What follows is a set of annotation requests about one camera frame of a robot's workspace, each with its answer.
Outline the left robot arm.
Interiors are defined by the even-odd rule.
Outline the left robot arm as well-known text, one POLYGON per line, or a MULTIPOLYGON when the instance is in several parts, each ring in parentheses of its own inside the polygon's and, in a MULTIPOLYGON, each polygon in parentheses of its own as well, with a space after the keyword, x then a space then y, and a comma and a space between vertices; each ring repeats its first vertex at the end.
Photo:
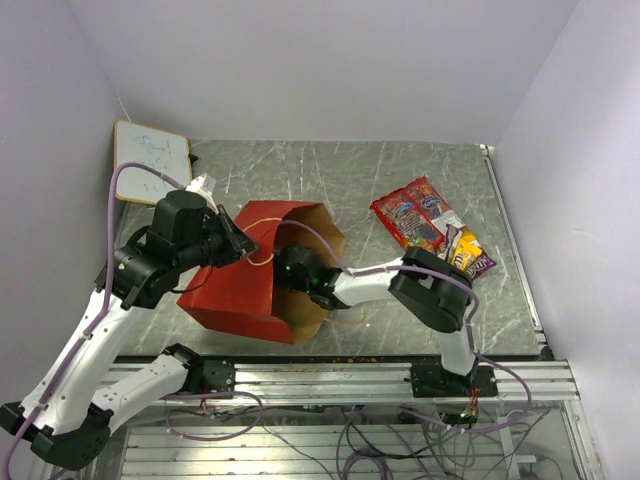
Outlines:
POLYGON ((231 265, 257 248, 223 206, 211 207, 194 192, 169 192, 151 223, 109 255, 83 318, 46 376, 22 401, 2 405, 2 428, 28 441, 44 462, 78 471, 156 400, 196 395, 205 384, 204 361, 181 344, 116 384, 99 385, 135 321, 175 290, 183 273, 231 265))

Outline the purple candy packet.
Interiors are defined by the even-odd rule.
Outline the purple candy packet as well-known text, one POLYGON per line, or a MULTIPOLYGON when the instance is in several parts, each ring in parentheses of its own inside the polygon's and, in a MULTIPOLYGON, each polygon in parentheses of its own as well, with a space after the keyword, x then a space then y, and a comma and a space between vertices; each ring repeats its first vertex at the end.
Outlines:
POLYGON ((496 262, 486 253, 480 254, 467 268, 466 275, 476 280, 496 266, 496 262))

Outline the large red snack bag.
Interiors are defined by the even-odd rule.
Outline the large red snack bag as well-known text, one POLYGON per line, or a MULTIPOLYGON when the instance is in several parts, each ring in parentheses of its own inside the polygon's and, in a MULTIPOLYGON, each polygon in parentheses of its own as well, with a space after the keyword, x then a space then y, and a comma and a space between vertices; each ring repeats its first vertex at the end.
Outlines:
POLYGON ((426 176, 374 200, 370 209, 404 249, 439 252, 449 226, 465 228, 426 176))

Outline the brown chocolate bar wrapper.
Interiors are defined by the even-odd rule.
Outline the brown chocolate bar wrapper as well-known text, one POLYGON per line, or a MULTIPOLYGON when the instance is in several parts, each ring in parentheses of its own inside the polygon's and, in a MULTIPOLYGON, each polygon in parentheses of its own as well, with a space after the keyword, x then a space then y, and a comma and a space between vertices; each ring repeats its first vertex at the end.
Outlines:
POLYGON ((440 247, 439 257, 442 260, 450 263, 451 259, 455 256, 457 245, 462 236, 462 230, 456 227, 454 224, 448 224, 444 241, 440 247))

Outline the red paper bag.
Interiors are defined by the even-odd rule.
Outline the red paper bag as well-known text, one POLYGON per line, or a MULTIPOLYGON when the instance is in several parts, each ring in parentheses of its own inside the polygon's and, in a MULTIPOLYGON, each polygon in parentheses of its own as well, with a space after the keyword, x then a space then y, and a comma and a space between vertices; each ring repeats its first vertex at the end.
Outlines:
POLYGON ((252 200, 235 218, 259 249, 221 269, 201 268, 177 305, 206 329, 283 344, 313 338, 328 312, 307 294, 276 285, 275 247, 297 242, 336 267, 345 236, 324 204, 252 200))

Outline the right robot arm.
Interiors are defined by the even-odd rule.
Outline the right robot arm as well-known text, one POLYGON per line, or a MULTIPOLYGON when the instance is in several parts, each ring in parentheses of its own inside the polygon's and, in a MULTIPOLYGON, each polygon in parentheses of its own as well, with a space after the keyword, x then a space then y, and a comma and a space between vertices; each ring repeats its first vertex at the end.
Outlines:
POLYGON ((279 287, 302 292, 321 308, 349 309, 367 302, 395 300, 437 334, 441 348, 442 387, 465 394, 476 383, 478 358, 469 318, 478 307, 472 280, 457 267, 420 247, 377 266, 330 267, 301 244, 274 252, 279 287))

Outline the yellow candy packet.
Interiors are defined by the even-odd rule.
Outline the yellow candy packet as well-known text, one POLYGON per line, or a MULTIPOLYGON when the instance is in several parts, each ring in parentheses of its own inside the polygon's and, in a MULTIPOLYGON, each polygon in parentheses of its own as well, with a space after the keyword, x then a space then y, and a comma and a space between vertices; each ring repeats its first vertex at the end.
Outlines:
POLYGON ((483 253, 483 249, 476 236, 468 229, 463 228, 462 236, 457 245, 455 256, 449 264, 461 271, 466 271, 470 264, 483 253))

